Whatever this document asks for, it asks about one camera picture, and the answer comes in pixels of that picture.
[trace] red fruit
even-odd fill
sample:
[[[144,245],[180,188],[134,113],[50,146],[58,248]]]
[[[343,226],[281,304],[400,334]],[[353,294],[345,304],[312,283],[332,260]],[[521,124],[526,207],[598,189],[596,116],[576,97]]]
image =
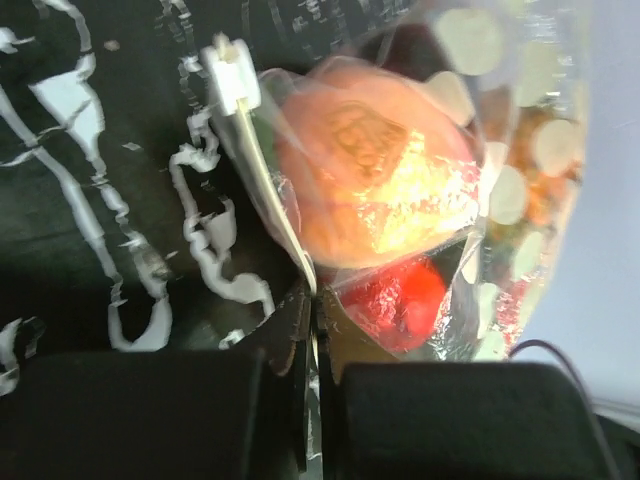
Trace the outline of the red fruit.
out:
[[[384,268],[341,295],[351,319],[387,350],[420,347],[435,331],[446,287],[428,259]]]
[[[295,191],[295,205],[285,207],[297,207],[298,237],[313,260],[379,267],[466,227],[480,170],[460,129],[397,77],[327,65],[312,75],[323,88],[287,97],[287,134],[274,141]]]

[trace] white plastic tab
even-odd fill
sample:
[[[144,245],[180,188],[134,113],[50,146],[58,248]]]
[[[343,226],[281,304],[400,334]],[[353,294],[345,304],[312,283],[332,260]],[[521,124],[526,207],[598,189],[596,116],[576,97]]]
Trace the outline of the white plastic tab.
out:
[[[260,85],[249,48],[243,40],[233,43],[224,35],[215,39],[215,46],[202,50],[213,92],[221,113],[228,117],[236,113],[238,101],[246,100],[249,110],[260,106]]]

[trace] black cable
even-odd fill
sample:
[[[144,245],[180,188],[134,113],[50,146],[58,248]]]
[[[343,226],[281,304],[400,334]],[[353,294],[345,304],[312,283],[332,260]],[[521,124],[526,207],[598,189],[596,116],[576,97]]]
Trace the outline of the black cable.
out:
[[[567,356],[551,343],[546,342],[544,340],[533,339],[533,340],[525,340],[524,342],[516,345],[509,353],[509,360],[512,360],[518,353],[522,352],[523,350],[526,350],[527,348],[532,348],[532,347],[539,347],[551,353],[562,364],[562,366],[567,370],[567,372],[569,372],[569,376],[576,383],[578,393],[580,394],[580,397],[582,398],[582,402],[586,407],[589,421],[593,428],[596,441],[598,442],[598,445],[602,450],[602,455],[604,456],[605,462],[607,464],[610,478],[611,480],[623,480],[622,474],[620,473],[620,469],[618,468],[618,465],[613,457],[613,453],[611,452],[609,442],[607,441],[607,438],[602,430],[602,426],[600,425],[600,422],[596,418],[596,415],[593,413],[591,402],[589,401],[589,394],[587,393],[587,389],[584,386],[584,381],[582,380],[582,377],[580,376],[576,368],[573,366],[571,361],[567,358]]]

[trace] embossed logo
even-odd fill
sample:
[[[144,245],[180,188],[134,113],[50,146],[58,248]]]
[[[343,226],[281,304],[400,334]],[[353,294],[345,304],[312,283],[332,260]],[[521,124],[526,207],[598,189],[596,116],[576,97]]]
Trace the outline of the embossed logo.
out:
[[[347,102],[327,115],[333,140],[354,160],[366,185],[386,181],[398,164],[407,130],[359,102]]]

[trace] plastic packaging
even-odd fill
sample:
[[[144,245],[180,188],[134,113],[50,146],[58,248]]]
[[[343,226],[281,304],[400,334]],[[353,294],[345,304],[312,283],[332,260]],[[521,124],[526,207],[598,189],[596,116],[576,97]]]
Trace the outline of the plastic packaging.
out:
[[[247,128],[214,115],[274,238],[382,348],[485,360],[517,340],[581,183],[588,16],[424,0],[306,76],[260,74]]]

